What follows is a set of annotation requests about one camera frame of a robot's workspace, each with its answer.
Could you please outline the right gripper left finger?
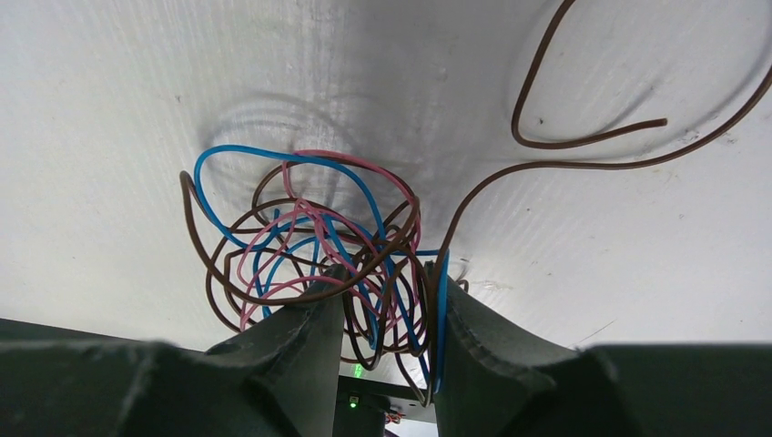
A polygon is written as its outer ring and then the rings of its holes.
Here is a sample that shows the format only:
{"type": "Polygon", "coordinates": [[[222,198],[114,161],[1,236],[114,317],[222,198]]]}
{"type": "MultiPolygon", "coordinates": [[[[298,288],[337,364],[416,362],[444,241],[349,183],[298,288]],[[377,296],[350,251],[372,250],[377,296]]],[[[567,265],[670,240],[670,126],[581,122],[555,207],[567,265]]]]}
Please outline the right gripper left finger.
{"type": "Polygon", "coordinates": [[[275,311],[207,351],[17,320],[1,322],[4,436],[328,436],[342,305],[275,311]]]}

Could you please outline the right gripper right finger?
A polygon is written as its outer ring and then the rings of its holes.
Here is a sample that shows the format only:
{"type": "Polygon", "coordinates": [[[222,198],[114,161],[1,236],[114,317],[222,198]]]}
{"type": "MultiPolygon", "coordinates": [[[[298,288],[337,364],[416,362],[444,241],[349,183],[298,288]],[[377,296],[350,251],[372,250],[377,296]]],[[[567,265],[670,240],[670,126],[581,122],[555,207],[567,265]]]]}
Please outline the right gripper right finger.
{"type": "Polygon", "coordinates": [[[768,436],[766,343],[571,350],[426,266],[438,287],[429,377],[442,436],[768,436]]]}

